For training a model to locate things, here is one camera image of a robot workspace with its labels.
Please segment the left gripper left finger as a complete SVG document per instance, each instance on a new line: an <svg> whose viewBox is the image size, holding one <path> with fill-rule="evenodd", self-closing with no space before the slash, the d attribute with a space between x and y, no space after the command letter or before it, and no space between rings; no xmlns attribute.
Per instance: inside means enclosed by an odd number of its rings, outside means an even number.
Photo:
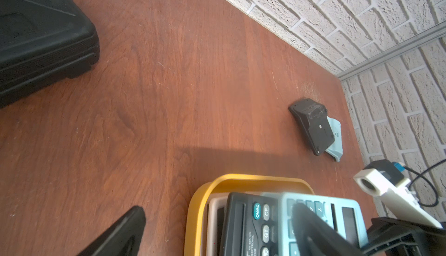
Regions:
<svg viewBox="0 0 446 256"><path fill-rule="evenodd" d="M137 256L145 225L144 209L133 206L79 256Z"/></svg>

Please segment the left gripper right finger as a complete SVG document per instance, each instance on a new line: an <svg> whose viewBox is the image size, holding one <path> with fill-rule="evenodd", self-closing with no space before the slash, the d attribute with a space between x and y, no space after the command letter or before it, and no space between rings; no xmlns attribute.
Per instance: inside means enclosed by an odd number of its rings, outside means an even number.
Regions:
<svg viewBox="0 0 446 256"><path fill-rule="evenodd" d="M292 225L302 256L361 256L361 250L342 238L307 206L292 208Z"/></svg>

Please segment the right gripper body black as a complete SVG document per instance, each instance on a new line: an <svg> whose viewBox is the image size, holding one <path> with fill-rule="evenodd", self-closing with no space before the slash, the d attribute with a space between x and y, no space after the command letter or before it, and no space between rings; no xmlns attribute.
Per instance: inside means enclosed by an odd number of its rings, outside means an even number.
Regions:
<svg viewBox="0 0 446 256"><path fill-rule="evenodd" d="M372 219L367 230L368 243L361 248L365 256L444 256L446 230L420 223L380 217Z"/></svg>

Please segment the small teal calculator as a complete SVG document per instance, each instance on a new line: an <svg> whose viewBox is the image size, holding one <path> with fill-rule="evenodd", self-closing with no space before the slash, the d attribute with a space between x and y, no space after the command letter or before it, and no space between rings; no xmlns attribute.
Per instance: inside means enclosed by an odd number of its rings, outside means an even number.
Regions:
<svg viewBox="0 0 446 256"><path fill-rule="evenodd" d="M271 230L271 239L278 241L275 256L300 254L292 225L292 207L297 203L308 207L354 247L360 249L368 244L361 208L355 200L292 192L263 192L261 195L278 200L278 205L271 207L271 217L278 222Z"/></svg>

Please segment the light blue calculator back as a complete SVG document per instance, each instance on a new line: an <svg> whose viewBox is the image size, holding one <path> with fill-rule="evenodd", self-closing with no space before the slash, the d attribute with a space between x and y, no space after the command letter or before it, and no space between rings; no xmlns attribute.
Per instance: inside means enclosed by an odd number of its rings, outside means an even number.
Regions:
<svg viewBox="0 0 446 256"><path fill-rule="evenodd" d="M334 136L334 142L325 150L329 155L331 155L336 162L340 162L343 155L343 144L341 137L341 123L334 119L327 117L328 123L332 129Z"/></svg>

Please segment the pink calculator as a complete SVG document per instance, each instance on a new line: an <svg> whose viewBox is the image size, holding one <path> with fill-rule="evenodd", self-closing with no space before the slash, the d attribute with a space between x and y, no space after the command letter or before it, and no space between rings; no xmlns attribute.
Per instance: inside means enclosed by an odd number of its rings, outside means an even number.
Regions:
<svg viewBox="0 0 446 256"><path fill-rule="evenodd" d="M205 214L206 214L206 232L203 241L204 256L218 256L221 246L221 238L223 234L225 207L229 193L211 194Z"/></svg>

